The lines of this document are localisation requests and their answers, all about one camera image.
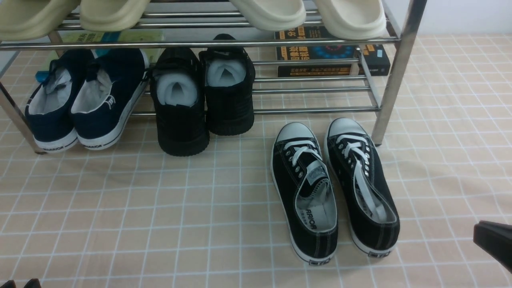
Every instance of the shoe rack leg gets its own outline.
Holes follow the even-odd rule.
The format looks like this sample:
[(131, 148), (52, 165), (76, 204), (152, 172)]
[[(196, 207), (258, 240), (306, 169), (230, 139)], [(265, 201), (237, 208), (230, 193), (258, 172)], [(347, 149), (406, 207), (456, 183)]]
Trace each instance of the shoe rack leg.
[(391, 112), (395, 106), (398, 90), (402, 84), (403, 75), (406, 72), (407, 63), (413, 49), (416, 35), (427, 0), (411, 0), (406, 15), (406, 21), (402, 29), (401, 41), (396, 45), (395, 59), (391, 67), (388, 84), (382, 96), (380, 111), (377, 113), (377, 121), (373, 127), (372, 140), (376, 146), (382, 144), (386, 128), (388, 127)]
[(7, 89), (5, 89), (4, 85), (0, 82), (0, 107), (4, 109), (5, 113), (12, 120), (14, 125), (18, 128), (18, 130), (22, 133), (25, 140), (28, 142), (30, 147), (34, 150), (35, 153), (43, 155), (46, 154), (41, 148), (37, 146), (34, 141), (34, 135), (29, 128), (27, 119), (19, 109), (18, 105), (12, 99), (11, 95)]
[[(62, 38), (60, 37), (58, 31), (50, 32), (50, 34), (48, 34), (48, 38), (50, 39), (51, 43), (62, 43)], [(64, 50), (55, 50), (55, 52), (59, 57), (61, 57), (64, 54)]]

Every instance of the book cover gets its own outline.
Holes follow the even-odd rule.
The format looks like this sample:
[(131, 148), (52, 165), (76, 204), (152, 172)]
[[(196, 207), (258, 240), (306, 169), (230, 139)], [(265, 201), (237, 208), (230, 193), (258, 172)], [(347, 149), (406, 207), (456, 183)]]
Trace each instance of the book cover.
[[(90, 43), (90, 42), (157, 42), (163, 41), (164, 35), (162, 30), (127, 30), (121, 32), (90, 32), (79, 31), (70, 32), (62, 35), (64, 43)], [(109, 49), (96, 49), (98, 57), (105, 55)], [(148, 56), (150, 63), (155, 63), (162, 53), (161, 48), (143, 49)], [(58, 59), (57, 53), (52, 51), (41, 68), (35, 74), (36, 80), (41, 83), (49, 74), (48, 68), (52, 60)]]

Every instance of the black canvas sneaker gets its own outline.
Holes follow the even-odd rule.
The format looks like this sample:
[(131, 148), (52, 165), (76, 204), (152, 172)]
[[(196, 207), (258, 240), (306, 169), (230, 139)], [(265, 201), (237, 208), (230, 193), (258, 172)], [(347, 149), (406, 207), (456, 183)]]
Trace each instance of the black canvas sneaker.
[(329, 263), (338, 240), (338, 215), (318, 140), (301, 123), (284, 126), (272, 150), (271, 171), (297, 255), (310, 265)]
[[(234, 40), (220, 34), (215, 40)], [(205, 69), (206, 124), (217, 135), (245, 133), (254, 124), (252, 84), (256, 72), (241, 47), (208, 48), (199, 53)]]
[(150, 77), (158, 143), (173, 156), (196, 155), (208, 147), (202, 69), (190, 48), (167, 48)]
[(372, 139), (357, 122), (339, 118), (329, 126), (324, 153), (343, 189), (352, 240), (370, 257), (388, 256), (400, 221)]
[(89, 150), (114, 145), (147, 86), (150, 62), (144, 51), (111, 49), (92, 61), (71, 107), (78, 140)]

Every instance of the canvas sneaker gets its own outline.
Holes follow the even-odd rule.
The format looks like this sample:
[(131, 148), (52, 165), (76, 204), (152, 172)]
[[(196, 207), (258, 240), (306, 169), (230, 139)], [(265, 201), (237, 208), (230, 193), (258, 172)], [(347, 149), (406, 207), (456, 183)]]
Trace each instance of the canvas sneaker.
[(88, 65), (86, 82), (71, 107), (78, 140), (103, 150), (120, 138), (147, 86), (149, 60), (140, 49), (111, 49)]
[(343, 189), (352, 240), (370, 257), (388, 256), (400, 221), (372, 139), (357, 122), (339, 118), (329, 126), (324, 153)]
[[(220, 34), (215, 40), (234, 40)], [(252, 85), (254, 64), (241, 47), (208, 48), (199, 53), (204, 67), (206, 123), (212, 133), (239, 135), (254, 124)]]
[(50, 62), (50, 74), (27, 102), (25, 117), (36, 144), (48, 153), (65, 151), (78, 142), (71, 105), (86, 78), (87, 64), (94, 59), (90, 50), (68, 50)]
[(293, 249), (310, 265), (328, 263), (337, 246), (338, 214), (318, 140), (305, 125), (290, 123), (279, 132), (270, 158)]
[(190, 48), (167, 48), (150, 77), (158, 143), (173, 156), (196, 155), (208, 147), (201, 63)]

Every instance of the beige slipper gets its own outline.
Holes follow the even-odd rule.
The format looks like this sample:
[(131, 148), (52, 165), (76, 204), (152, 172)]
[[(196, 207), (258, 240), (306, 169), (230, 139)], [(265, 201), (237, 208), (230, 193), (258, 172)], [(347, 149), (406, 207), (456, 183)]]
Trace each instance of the beige slipper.
[(80, 0), (2, 0), (0, 40), (44, 37), (55, 30), (78, 4)]
[(115, 32), (139, 22), (151, 0), (82, 0), (80, 24), (90, 31)]

